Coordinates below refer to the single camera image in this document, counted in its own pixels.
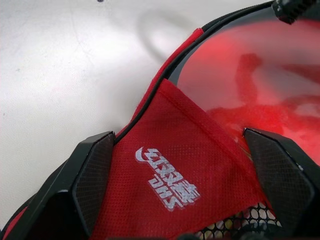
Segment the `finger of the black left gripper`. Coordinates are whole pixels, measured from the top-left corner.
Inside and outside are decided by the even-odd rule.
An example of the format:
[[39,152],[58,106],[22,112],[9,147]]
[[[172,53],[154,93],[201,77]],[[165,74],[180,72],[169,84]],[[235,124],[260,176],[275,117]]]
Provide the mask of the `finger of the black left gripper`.
[[306,12],[308,0],[274,0],[271,7],[280,21],[291,25]]

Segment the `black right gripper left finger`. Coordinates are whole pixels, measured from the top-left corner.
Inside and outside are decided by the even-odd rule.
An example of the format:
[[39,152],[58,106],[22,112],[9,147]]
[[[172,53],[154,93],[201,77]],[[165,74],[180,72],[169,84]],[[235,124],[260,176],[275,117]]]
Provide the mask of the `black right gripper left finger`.
[[88,240],[107,189],[115,134],[81,141],[14,226],[14,240]]

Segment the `black and red paddle case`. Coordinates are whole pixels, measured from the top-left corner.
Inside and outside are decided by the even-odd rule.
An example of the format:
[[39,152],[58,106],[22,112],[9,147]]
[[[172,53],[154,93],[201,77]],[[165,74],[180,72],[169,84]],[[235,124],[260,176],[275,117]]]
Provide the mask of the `black and red paddle case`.
[[[88,240],[320,240],[284,233],[243,135],[246,128],[257,128],[243,129],[245,145],[236,142],[177,86],[188,57],[214,34],[280,21],[273,1],[196,29],[163,64],[128,125],[114,133],[106,191]],[[320,0],[308,0],[295,22],[303,19],[320,21]],[[15,224],[36,194],[13,214],[0,240],[15,240]]]

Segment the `red table tennis paddle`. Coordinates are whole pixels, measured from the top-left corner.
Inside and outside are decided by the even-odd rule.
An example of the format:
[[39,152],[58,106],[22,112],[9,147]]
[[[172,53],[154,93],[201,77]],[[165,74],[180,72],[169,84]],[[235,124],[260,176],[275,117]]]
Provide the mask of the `red table tennis paddle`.
[[244,128],[273,132],[320,165],[320,21],[224,29],[187,58],[177,87],[239,144]]

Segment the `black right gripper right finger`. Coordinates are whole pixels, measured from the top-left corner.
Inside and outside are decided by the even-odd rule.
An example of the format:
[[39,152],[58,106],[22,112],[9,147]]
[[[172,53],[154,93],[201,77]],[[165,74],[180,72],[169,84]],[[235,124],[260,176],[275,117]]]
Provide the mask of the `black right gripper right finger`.
[[288,237],[320,237],[320,166],[292,139],[246,128],[256,175]]

